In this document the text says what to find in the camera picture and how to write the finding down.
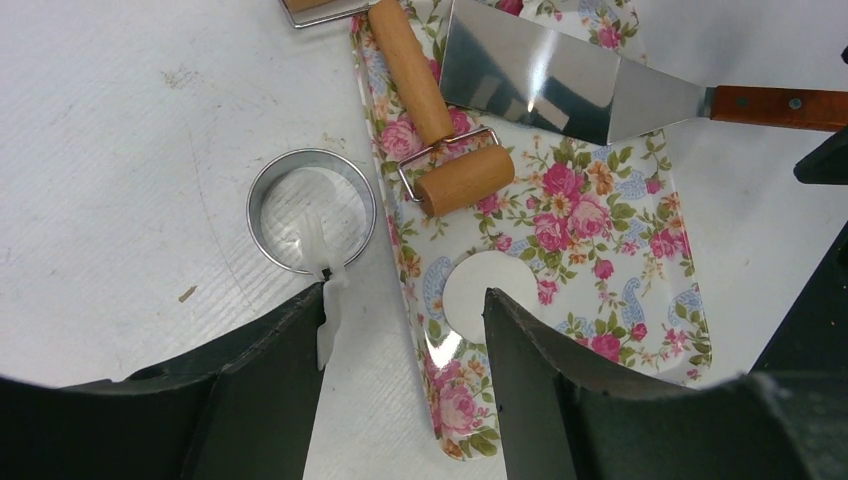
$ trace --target white table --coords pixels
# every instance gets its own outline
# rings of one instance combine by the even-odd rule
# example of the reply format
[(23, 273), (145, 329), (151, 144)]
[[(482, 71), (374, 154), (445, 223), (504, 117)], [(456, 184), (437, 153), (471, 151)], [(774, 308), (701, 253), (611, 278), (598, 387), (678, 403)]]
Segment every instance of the white table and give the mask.
[[(669, 73), (848, 89), (844, 0), (634, 1), (649, 59)], [(305, 287), (245, 228), (248, 186), (274, 156), (328, 148), (376, 182), (347, 22), (295, 32), (276, 0), (0, 12), (2, 375), (122, 379)], [(716, 382), (756, 360), (848, 220), (848, 189), (792, 176), (825, 134), (668, 132)], [(432, 439), (382, 217), (351, 276), (306, 478), (503, 478), (502, 457), (460, 464)]]

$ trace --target wooden handle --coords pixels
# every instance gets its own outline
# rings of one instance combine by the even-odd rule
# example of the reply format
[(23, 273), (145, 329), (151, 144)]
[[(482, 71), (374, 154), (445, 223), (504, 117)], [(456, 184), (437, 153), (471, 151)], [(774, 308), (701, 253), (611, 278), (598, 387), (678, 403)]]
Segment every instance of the wooden handle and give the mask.
[(381, 0), (368, 11), (377, 46), (386, 58), (398, 95), (425, 145), (454, 134), (439, 86), (397, 0)]
[(289, 7), (289, 11), (292, 13), (302, 12), (304, 10), (309, 10), (312, 7), (317, 7), (318, 5), (324, 5), (325, 3), (330, 3), (333, 0), (285, 0), (286, 5)]
[(424, 200), (424, 213), (441, 217), (479, 202), (509, 185), (513, 178), (515, 165), (509, 152), (500, 145), (489, 145), (418, 177), (413, 190)]
[(848, 92), (721, 85), (710, 118), (835, 132), (848, 126)]

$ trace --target white round disc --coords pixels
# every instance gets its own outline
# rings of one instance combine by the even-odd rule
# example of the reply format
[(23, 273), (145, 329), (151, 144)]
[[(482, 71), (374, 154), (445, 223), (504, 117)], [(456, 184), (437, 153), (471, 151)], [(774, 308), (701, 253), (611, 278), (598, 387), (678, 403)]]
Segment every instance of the white round disc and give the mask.
[(483, 306), (487, 288), (500, 288), (538, 316), (539, 293), (530, 267), (497, 250), (476, 253), (454, 268), (442, 296), (448, 324), (469, 342), (486, 342)]

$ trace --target round cookie cutter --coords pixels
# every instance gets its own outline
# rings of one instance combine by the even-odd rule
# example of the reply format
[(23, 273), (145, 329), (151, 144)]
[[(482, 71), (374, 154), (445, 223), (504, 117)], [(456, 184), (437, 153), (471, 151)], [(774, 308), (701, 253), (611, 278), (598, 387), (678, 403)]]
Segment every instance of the round cookie cutter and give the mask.
[(347, 266), (365, 250), (377, 223), (377, 201), (362, 171), (341, 155), (303, 148), (272, 160), (247, 196), (247, 225), (259, 250), (276, 265), (309, 274), (301, 217), (320, 219), (330, 250)]

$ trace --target spatula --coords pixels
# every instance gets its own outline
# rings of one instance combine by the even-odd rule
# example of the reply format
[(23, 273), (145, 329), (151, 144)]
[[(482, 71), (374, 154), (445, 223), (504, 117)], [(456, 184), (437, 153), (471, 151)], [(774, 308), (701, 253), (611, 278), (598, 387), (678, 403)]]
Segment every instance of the spatula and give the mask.
[(598, 145), (694, 117), (835, 132), (848, 92), (703, 87), (474, 0), (454, 0), (445, 101)]

